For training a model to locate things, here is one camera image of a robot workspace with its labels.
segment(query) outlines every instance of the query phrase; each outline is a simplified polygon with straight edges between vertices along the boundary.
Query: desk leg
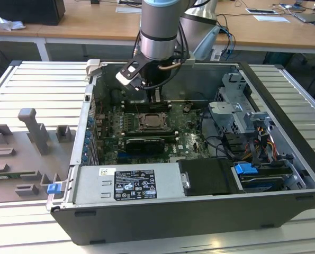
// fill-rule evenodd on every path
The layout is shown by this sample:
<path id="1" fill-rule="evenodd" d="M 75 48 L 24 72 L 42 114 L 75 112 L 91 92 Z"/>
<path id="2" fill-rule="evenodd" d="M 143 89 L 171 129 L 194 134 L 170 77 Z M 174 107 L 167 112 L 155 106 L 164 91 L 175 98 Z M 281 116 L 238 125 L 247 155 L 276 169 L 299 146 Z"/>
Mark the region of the desk leg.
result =
<path id="1" fill-rule="evenodd" d="M 88 57 L 87 45 L 82 44 L 83 57 Z"/>
<path id="2" fill-rule="evenodd" d="M 44 38 L 38 38 L 36 41 L 37 48 L 39 50 L 42 61 L 51 61 L 51 55 L 47 49 L 46 40 Z"/>

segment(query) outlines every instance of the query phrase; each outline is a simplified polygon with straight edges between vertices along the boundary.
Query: warning label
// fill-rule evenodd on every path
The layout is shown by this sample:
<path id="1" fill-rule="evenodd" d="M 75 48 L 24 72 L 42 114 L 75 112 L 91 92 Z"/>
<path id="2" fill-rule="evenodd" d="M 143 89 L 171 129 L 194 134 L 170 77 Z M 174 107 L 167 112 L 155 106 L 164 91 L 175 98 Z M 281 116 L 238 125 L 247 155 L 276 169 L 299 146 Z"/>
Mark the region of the warning label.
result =
<path id="1" fill-rule="evenodd" d="M 116 201 L 157 198 L 153 170 L 116 171 L 114 189 Z"/>

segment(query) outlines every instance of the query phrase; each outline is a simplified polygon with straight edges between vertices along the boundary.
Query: tissue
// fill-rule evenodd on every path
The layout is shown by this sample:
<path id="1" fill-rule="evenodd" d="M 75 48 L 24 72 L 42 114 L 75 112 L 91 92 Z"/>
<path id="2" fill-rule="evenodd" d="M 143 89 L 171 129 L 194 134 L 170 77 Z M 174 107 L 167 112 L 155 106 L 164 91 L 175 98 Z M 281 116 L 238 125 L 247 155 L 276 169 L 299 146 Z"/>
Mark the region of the tissue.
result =
<path id="1" fill-rule="evenodd" d="M 12 29 L 23 29 L 25 26 L 21 21 L 9 21 L 0 17 L 0 28 L 11 31 Z"/>

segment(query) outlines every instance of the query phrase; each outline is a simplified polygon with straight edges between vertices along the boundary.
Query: wooden desk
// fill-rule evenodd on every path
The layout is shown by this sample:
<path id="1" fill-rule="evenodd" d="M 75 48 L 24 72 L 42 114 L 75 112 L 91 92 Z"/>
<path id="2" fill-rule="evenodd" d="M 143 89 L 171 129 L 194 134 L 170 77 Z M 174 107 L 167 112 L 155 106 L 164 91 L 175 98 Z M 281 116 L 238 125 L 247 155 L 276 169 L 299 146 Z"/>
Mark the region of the wooden desk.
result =
<path id="1" fill-rule="evenodd" d="M 273 3 L 278 4 L 274 0 L 244 2 L 250 8 L 262 9 L 272 8 Z M 46 61 L 50 60 L 46 43 L 133 45 L 139 29 L 140 14 L 117 13 L 116 6 L 106 2 L 91 5 L 90 1 L 65 0 L 66 13 L 59 25 L 26 25 L 26 29 L 12 32 L 0 29 L 0 41 L 34 42 L 42 60 Z M 306 3 L 306 7 L 312 6 L 313 2 Z M 249 14 L 245 8 L 245 5 L 235 7 L 235 2 L 225 0 L 217 4 L 216 13 Z M 315 53 L 315 26 L 290 15 L 283 17 L 290 23 L 262 22 L 252 15 L 227 15 L 228 27 L 236 37 L 235 49 Z M 222 16 L 219 16 L 219 22 L 225 25 Z M 215 47 L 222 49 L 226 43 L 227 36 L 219 34 Z"/>

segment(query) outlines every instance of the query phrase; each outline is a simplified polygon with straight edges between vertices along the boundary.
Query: blue tab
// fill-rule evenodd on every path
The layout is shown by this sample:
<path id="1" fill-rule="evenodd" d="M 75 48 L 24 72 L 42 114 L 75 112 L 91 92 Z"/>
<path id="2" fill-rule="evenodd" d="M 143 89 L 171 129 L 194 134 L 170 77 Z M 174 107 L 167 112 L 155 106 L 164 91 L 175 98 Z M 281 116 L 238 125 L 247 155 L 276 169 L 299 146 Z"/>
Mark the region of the blue tab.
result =
<path id="1" fill-rule="evenodd" d="M 47 193 L 48 194 L 60 194 L 61 193 L 62 184 L 49 184 Z"/>
<path id="2" fill-rule="evenodd" d="M 239 163 L 235 167 L 237 174 L 257 174 L 256 168 L 251 166 L 251 163 Z"/>

